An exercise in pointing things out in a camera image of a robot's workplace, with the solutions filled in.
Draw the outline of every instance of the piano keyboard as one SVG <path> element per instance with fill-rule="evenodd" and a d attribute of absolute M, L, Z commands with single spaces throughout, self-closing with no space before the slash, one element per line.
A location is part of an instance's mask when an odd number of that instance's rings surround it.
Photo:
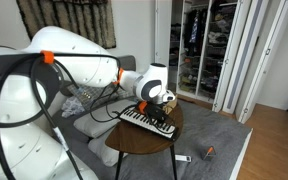
<path fill-rule="evenodd" d="M 157 120 L 154 118 L 151 118 L 153 124 L 150 124 L 149 119 L 146 116 L 132 110 L 126 110 L 123 114 L 120 115 L 120 119 L 140 126 L 164 138 L 175 141 L 176 133 L 178 130 L 178 128 L 175 126 L 166 123 L 156 125 Z"/>

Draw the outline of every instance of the small round table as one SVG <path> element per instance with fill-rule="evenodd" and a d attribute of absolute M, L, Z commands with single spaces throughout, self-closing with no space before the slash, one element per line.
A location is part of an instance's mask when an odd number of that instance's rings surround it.
<path fill-rule="evenodd" d="M 179 104 L 171 111 L 169 117 L 178 127 L 175 138 L 178 139 L 183 127 L 183 114 Z M 166 148 L 171 150 L 174 178 L 177 179 L 174 142 L 129 122 L 120 121 L 105 141 L 107 146 L 119 151 L 115 179 L 118 179 L 124 153 L 144 155 L 160 152 Z"/>

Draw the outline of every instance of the wooden table top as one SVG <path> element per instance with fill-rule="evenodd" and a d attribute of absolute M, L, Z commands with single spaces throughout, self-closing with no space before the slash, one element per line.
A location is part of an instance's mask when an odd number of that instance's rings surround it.
<path fill-rule="evenodd" d="M 178 127 L 177 137 L 180 136 L 183 127 L 183 114 L 179 104 L 169 114 Z M 154 134 L 129 122 L 120 121 L 105 141 L 105 144 L 117 151 L 130 154 L 151 154 L 163 151 L 174 144 L 159 135 Z"/>

